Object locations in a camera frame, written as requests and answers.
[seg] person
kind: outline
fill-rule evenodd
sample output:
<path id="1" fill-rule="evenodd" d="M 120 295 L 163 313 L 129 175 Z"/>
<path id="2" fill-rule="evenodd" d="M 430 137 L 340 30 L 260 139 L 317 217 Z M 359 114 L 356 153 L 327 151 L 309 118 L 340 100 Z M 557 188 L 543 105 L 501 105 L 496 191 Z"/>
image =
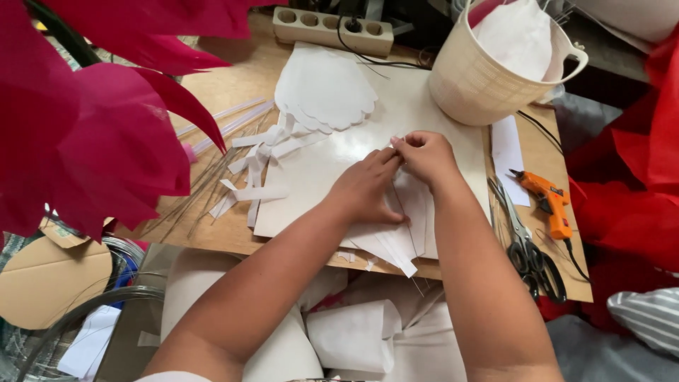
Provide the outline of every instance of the person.
<path id="1" fill-rule="evenodd" d="M 393 148 L 375 150 L 349 167 L 323 201 L 211 282 L 175 320 L 141 380 L 241 381 L 249 360 L 287 325 L 300 294 L 352 224 L 407 222 L 383 199 L 405 162 L 434 198 L 445 302 L 466 379 L 563 381 L 540 313 L 462 178 L 447 139 L 416 131 L 391 143 Z"/>

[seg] hand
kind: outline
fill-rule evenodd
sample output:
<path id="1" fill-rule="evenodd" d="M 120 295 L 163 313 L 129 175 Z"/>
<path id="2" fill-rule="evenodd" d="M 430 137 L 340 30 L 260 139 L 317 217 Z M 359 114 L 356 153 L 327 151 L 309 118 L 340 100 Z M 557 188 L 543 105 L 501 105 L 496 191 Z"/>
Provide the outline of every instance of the hand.
<path id="1" fill-rule="evenodd" d="M 344 171 L 321 204 L 337 211 L 349 224 L 405 222 L 407 217 L 384 203 L 384 192 L 392 187 L 391 178 L 402 161 L 391 147 L 371 152 Z"/>
<path id="2" fill-rule="evenodd" d="M 453 148 L 439 133 L 414 131 L 403 139 L 392 137 L 391 144 L 405 159 L 410 173 L 433 190 L 460 175 Z"/>

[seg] black cable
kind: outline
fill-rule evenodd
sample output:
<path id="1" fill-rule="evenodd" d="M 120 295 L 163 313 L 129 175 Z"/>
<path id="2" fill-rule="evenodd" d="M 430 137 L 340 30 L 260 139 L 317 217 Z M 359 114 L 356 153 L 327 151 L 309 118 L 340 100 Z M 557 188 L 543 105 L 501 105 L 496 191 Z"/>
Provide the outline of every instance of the black cable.
<path id="1" fill-rule="evenodd" d="M 339 42 L 342 43 L 342 45 L 351 53 L 361 57 L 362 59 L 375 64 L 375 65 L 385 65 L 385 66 L 391 66 L 391 65 L 405 65 L 408 67 L 413 67 L 413 68 L 418 68 L 418 69 L 424 69 L 424 70 L 431 70 L 430 67 L 425 67 L 422 65 L 417 65 L 417 64 L 411 64 L 411 63 L 406 63 L 403 61 L 388 61 L 388 62 L 380 62 L 380 61 L 375 61 L 371 58 L 367 58 L 366 56 L 363 56 L 361 53 L 358 53 L 357 51 L 353 50 L 352 48 L 349 48 L 347 44 L 342 41 L 342 35 L 340 34 L 340 29 L 342 28 L 342 15 L 339 15 L 339 19 L 337 20 L 337 38 L 340 40 Z"/>
<path id="2" fill-rule="evenodd" d="M 545 128 L 545 127 L 543 126 L 543 124 L 541 124 L 540 122 L 538 122 L 538 120 L 536 120 L 535 118 L 533 118 L 533 117 L 529 116 L 528 114 L 522 112 L 521 110 L 517 111 L 517 113 L 518 113 L 520 116 L 524 117 L 525 119 L 527 119 L 527 120 L 533 122 L 533 124 L 535 124 L 535 125 L 536 125 L 537 127 L 539 127 L 545 134 L 547 134 L 550 138 L 552 138 L 552 140 L 554 141 L 554 143 L 556 143 L 556 146 L 558 146 L 558 147 L 559 147 L 559 150 L 561 150 L 561 154 L 562 154 L 562 155 L 564 154 L 564 149 L 561 147 L 561 142 L 559 142 L 559 140 L 556 139 L 556 137 L 554 136 L 554 134 L 550 133 L 549 130 L 547 130 L 547 128 Z"/>
<path id="3" fill-rule="evenodd" d="M 573 245 L 570 243 L 570 239 L 564 239 L 564 243 L 566 244 L 566 249 L 568 249 L 568 254 L 570 255 L 570 261 L 573 262 L 573 265 L 575 265 L 575 269 L 578 270 L 578 273 L 580 273 L 580 276 L 583 277 L 583 279 L 587 280 L 588 283 L 592 283 L 589 277 L 585 275 L 582 269 L 580 269 L 580 266 L 578 265 L 578 262 L 575 261 L 575 256 L 573 256 Z"/>

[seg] striped cloth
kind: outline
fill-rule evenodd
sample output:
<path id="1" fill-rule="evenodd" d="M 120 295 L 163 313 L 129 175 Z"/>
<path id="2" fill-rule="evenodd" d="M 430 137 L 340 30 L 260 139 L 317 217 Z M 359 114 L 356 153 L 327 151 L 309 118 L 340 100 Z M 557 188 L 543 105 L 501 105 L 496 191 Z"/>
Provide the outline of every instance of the striped cloth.
<path id="1" fill-rule="evenodd" d="M 619 292 L 608 298 L 608 311 L 651 349 L 679 358 L 679 288 L 648 293 Z"/>

